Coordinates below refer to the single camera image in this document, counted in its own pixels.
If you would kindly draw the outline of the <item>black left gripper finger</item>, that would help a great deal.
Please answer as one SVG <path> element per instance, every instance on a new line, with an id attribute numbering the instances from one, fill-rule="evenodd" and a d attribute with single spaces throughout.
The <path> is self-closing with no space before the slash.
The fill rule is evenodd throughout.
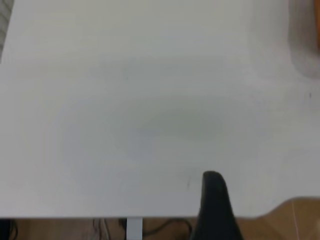
<path id="1" fill-rule="evenodd" d="M 206 171 L 202 176 L 200 210 L 191 240 L 242 240 L 223 176 Z"/>

